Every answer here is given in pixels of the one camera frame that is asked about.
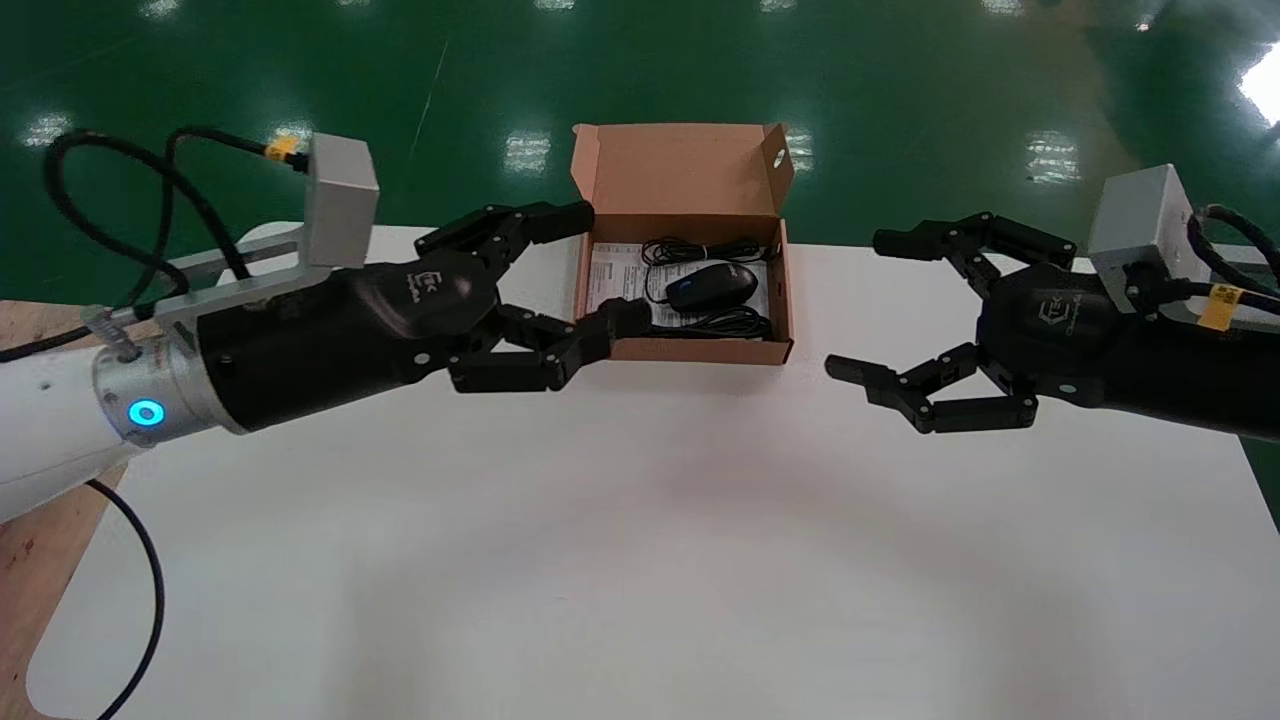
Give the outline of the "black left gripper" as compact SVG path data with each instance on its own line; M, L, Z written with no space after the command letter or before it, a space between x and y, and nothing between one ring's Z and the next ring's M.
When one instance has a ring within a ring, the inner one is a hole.
M447 364L460 393L561 391L621 340L645 336L650 305L609 299L568 323L497 306L497 275L530 246L585 234L595 219L589 201L492 204L417 238L411 263L335 272L262 309L209 314L200 348L215 395L256 432L415 384Z

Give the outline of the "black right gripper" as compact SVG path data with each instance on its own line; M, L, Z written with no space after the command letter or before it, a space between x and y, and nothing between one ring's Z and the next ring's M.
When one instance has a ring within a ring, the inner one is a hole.
M991 211L924 220L909 231L878 229L873 250L883 258L947 261L984 299L980 346L959 345L905 373L838 355L826 359L829 378L860 386L869 404L900 413L922 434L1025 429L1038 413L1037 393L1079 407L1277 438L1274 333L1217 332L1121 313L1097 275L1066 272L1074 243ZM988 251L1034 266L1002 277ZM978 373L998 395L931 400Z

